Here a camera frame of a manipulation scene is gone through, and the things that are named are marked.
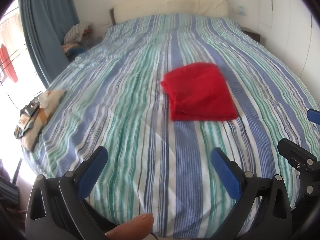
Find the left hand thumb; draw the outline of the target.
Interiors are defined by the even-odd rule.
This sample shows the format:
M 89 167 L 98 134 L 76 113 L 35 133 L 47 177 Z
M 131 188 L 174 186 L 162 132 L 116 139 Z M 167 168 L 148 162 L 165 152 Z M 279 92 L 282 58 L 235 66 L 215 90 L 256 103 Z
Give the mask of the left hand thumb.
M 154 223 L 153 214 L 145 213 L 134 217 L 126 223 L 116 226 L 105 233 L 107 239 L 145 239 L 152 231 Z

